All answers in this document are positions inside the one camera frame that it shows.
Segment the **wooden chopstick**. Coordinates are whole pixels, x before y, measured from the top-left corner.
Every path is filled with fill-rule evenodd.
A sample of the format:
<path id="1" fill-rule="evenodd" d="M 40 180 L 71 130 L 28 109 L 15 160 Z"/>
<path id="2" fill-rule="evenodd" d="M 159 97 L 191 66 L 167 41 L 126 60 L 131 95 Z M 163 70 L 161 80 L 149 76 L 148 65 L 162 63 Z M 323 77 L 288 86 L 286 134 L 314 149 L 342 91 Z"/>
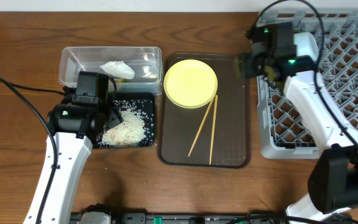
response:
<path id="1" fill-rule="evenodd" d="M 206 118 L 207 118 L 208 113 L 209 113 L 209 111 L 210 111 L 210 109 L 211 109 L 211 107 L 212 107 L 212 104 L 213 104 L 213 102 L 214 102 L 214 99 L 215 99 L 215 97 L 213 97 L 213 99 L 212 99 L 212 100 L 209 102 L 209 104 L 208 104 L 208 107 L 207 107 L 207 109 L 206 109 L 206 111 L 205 111 L 205 113 L 204 113 L 203 119 L 201 120 L 201 124 L 199 125 L 199 128 L 198 128 L 198 130 L 197 130 L 196 136 L 195 136 L 195 138 L 194 138 L 194 140 L 193 140 L 193 143 L 192 143 L 192 145 L 191 145 L 191 148 L 190 148 L 190 150 L 189 150 L 188 157 L 190 157 L 190 156 L 191 156 L 191 153 L 193 152 L 193 149 L 194 149 L 195 144 L 196 144 L 196 142 L 197 142 L 197 140 L 198 140 L 198 138 L 199 138 L 199 135 L 200 135 L 200 133 L 201 133 L 201 131 L 202 131 L 202 128 L 203 128 L 203 126 L 204 126 L 204 122 L 206 121 Z"/>
<path id="2" fill-rule="evenodd" d="M 218 95 L 216 95 L 214 97 L 213 123 L 212 123 L 212 128 L 211 128 L 211 142 L 210 142 L 210 150 L 209 150 L 209 165 L 212 164 L 212 157 L 213 157 L 217 107 L 218 107 Z"/>

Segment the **yellow plate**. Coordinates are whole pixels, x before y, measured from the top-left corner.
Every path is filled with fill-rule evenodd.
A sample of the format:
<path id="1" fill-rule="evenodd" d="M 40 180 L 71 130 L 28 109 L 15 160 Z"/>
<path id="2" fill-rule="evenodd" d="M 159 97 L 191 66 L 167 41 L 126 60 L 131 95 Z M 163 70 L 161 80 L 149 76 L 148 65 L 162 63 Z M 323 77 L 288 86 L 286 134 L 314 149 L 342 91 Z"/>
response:
<path id="1" fill-rule="evenodd" d="M 207 63 L 186 59 L 168 69 L 163 88 L 175 105 L 188 109 L 200 108 L 216 96 L 218 78 Z"/>

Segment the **white napkin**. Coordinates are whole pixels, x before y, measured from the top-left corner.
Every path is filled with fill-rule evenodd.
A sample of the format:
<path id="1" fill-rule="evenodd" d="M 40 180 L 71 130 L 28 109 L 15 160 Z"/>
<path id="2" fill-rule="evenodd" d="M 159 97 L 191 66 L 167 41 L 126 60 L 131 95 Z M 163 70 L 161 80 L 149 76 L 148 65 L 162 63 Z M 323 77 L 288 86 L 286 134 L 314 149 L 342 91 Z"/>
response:
<path id="1" fill-rule="evenodd" d="M 135 77 L 135 71 L 123 61 L 108 62 L 100 68 L 111 77 L 128 80 Z"/>

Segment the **green yellow snack wrapper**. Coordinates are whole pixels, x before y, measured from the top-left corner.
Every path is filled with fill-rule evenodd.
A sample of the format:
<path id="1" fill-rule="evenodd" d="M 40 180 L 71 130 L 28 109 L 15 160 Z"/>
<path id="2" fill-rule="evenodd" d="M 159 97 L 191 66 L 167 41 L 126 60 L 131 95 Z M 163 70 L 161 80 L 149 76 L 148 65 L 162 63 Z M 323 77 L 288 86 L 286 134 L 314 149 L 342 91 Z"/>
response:
<path id="1" fill-rule="evenodd" d="M 116 83 L 125 83 L 127 80 L 125 78 L 114 78 Z"/>

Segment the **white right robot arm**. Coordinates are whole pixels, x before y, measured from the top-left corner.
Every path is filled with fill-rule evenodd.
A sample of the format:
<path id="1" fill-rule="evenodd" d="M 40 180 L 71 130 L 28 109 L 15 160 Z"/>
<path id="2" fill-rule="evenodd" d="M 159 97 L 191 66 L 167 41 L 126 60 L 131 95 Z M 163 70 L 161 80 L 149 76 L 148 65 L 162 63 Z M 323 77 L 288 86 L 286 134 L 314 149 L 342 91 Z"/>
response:
<path id="1" fill-rule="evenodd" d="M 286 208 L 286 222 L 323 222 L 358 207 L 358 130 L 338 108 L 318 71 L 323 48 L 309 34 L 294 33 L 291 22 L 253 25 L 246 37 L 252 50 L 237 58 L 240 74 L 277 84 L 318 148 L 308 193 Z"/>

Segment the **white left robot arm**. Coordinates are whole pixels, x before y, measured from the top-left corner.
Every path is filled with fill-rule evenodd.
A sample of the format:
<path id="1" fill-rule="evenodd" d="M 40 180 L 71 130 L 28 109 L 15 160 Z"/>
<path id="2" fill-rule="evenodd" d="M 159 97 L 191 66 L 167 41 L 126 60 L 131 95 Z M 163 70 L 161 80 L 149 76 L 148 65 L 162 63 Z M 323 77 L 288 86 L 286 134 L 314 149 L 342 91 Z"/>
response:
<path id="1" fill-rule="evenodd" d="M 123 122 L 113 105 L 116 82 L 103 73 L 80 72 L 76 88 L 47 117 L 47 148 L 25 223 L 68 223 L 82 170 L 93 146 Z"/>

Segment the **light blue bowl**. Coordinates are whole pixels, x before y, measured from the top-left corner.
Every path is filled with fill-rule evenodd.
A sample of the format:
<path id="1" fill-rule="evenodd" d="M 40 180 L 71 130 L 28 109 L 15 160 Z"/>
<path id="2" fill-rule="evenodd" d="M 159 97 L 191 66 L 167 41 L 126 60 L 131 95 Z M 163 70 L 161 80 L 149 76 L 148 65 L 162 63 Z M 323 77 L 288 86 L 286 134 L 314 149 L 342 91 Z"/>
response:
<path id="1" fill-rule="evenodd" d="M 318 46 L 310 32 L 301 32 L 293 35 L 293 43 L 296 45 L 296 56 L 309 56 L 314 62 L 318 59 Z"/>

